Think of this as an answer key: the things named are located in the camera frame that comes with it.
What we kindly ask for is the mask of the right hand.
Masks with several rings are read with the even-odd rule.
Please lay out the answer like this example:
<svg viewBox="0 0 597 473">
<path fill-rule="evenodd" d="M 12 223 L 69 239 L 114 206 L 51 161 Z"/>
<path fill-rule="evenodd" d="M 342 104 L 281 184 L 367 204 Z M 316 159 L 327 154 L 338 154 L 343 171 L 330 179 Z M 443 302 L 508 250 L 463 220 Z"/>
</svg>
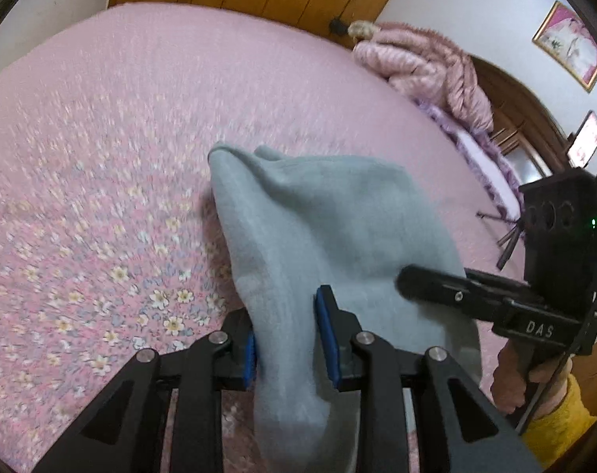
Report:
<svg viewBox="0 0 597 473">
<path fill-rule="evenodd" d="M 567 360 L 564 369 L 551 381 L 558 360 L 547 361 L 528 373 L 521 368 L 521 351 L 509 341 L 498 354 L 498 365 L 494 370 L 491 393 L 496 408 L 504 414 L 512 414 L 526 404 L 527 382 L 548 384 L 549 391 L 541 398 L 541 404 L 534 413 L 534 420 L 554 412 L 567 396 L 572 359 Z"/>
</svg>

